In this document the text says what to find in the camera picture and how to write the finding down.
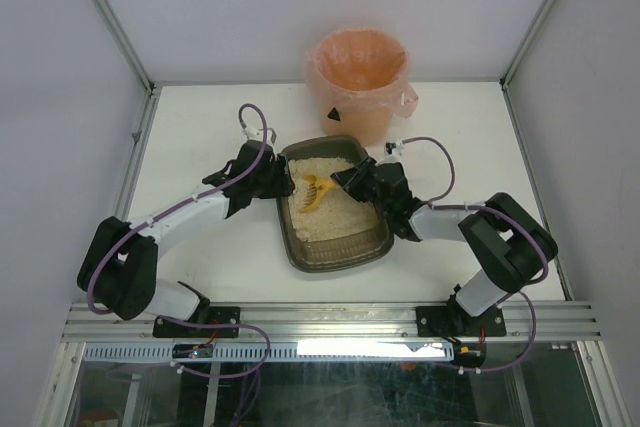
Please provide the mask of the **yellow plastic litter scoop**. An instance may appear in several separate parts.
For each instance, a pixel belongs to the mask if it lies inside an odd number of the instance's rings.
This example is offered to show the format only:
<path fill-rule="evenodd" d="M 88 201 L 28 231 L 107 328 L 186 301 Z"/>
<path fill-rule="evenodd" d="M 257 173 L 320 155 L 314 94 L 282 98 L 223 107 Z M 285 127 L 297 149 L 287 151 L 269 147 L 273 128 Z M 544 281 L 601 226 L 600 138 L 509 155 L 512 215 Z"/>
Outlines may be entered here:
<path fill-rule="evenodd" d="M 302 213 L 317 209 L 326 194 L 337 186 L 332 178 L 321 178 L 314 174 L 305 174 L 302 178 L 308 184 L 305 203 L 300 209 Z"/>

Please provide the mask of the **dark grey litter box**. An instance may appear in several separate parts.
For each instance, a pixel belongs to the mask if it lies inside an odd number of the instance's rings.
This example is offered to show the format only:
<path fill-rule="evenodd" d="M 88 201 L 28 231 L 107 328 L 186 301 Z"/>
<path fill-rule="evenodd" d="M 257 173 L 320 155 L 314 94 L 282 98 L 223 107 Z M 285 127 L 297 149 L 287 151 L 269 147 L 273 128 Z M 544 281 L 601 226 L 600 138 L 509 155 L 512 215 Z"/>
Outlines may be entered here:
<path fill-rule="evenodd" d="M 350 136 L 328 136 L 297 142 L 281 154 L 287 160 L 342 158 L 357 164 L 368 157 L 365 148 Z M 288 200 L 276 201 L 284 247 L 290 263 L 301 272 L 325 273 L 353 268 L 384 257 L 394 237 L 386 223 L 363 232 L 322 241 L 303 241 L 295 233 Z"/>

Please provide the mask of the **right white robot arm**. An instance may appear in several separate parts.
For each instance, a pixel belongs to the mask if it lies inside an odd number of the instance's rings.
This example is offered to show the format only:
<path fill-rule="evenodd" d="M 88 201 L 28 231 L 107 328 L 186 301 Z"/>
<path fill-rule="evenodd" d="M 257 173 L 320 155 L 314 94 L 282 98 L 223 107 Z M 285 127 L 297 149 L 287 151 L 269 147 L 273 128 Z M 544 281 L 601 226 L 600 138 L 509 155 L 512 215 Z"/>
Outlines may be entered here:
<path fill-rule="evenodd" d="M 460 334 L 546 272 L 558 254 L 551 235 L 504 192 L 481 204 L 435 205 L 413 194 L 401 163 L 371 158 L 331 179 L 354 200 L 372 203 L 400 239 L 463 242 L 470 248 L 480 270 L 454 289 L 442 317 L 429 323 L 442 332 Z"/>

